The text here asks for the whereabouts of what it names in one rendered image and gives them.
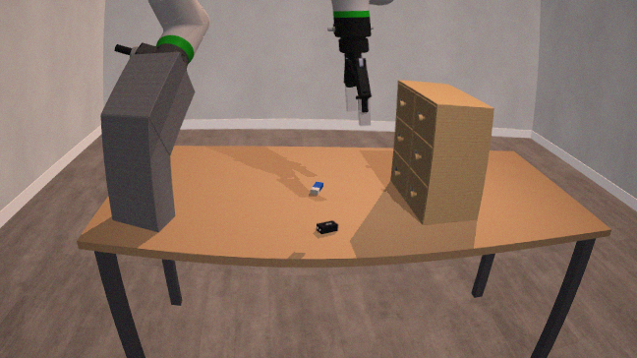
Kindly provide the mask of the small tan wooden chest of drawers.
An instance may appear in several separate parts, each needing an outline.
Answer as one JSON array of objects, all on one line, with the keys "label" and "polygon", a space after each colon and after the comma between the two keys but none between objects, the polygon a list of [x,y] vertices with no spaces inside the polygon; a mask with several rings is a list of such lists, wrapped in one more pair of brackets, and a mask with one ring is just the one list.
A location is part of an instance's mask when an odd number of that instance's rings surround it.
[{"label": "small tan wooden chest of drawers", "polygon": [[447,84],[401,81],[408,89],[436,105],[433,147],[423,225],[478,219],[484,191],[494,108]]}]

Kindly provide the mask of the brown drawer front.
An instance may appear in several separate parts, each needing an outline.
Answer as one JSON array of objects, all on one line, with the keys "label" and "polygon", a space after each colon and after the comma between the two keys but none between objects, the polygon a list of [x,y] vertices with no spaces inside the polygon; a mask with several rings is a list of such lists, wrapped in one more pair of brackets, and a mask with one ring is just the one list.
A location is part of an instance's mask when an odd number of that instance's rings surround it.
[{"label": "brown drawer front", "polygon": [[412,134],[413,129],[397,117],[394,147],[408,161],[408,163],[410,163]]},{"label": "brown drawer front", "polygon": [[413,133],[413,144],[410,165],[429,185],[433,147],[416,132]]},{"label": "brown drawer front", "polygon": [[416,94],[414,129],[432,145],[434,144],[435,112],[436,106],[433,103]]},{"label": "brown drawer front", "polygon": [[[399,103],[399,105],[398,105]],[[398,84],[397,114],[413,127],[415,107],[415,93]]]},{"label": "brown drawer front", "polygon": [[427,185],[414,172],[414,170],[410,168],[406,201],[409,203],[411,208],[414,210],[414,212],[422,222],[426,205],[427,191]]},{"label": "brown drawer front", "polygon": [[394,151],[392,175],[391,180],[401,192],[403,197],[406,197],[407,182],[408,182],[409,165],[406,161]]}]

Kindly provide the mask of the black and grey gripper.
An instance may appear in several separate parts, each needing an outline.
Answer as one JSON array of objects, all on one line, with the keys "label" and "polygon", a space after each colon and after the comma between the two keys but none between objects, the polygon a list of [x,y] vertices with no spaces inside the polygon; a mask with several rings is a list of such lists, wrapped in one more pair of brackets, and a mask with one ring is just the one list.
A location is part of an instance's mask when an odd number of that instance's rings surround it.
[{"label": "black and grey gripper", "polygon": [[[346,86],[347,111],[357,111],[358,99],[359,126],[370,126],[370,97],[372,97],[372,95],[367,71],[366,58],[362,58],[362,53],[366,53],[369,51],[369,40],[367,38],[339,38],[338,41],[339,51],[345,53],[344,84]],[[356,94],[356,88],[358,95]]]}]

